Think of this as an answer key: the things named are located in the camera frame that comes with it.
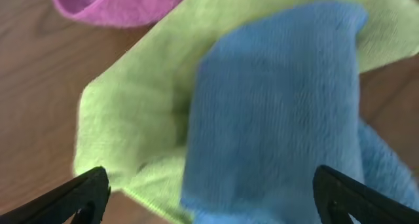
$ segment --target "blue towel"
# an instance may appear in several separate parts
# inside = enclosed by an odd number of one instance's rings
[[[419,209],[409,169],[359,118],[354,3],[318,1],[219,40],[197,73],[181,203],[195,223],[320,223],[328,165]]]

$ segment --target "wooden table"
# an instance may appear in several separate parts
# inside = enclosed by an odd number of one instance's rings
[[[0,214],[71,179],[83,88],[148,28],[93,28],[50,0],[0,0]],[[419,174],[419,56],[363,74],[361,114]],[[165,223],[121,194],[104,224]]]

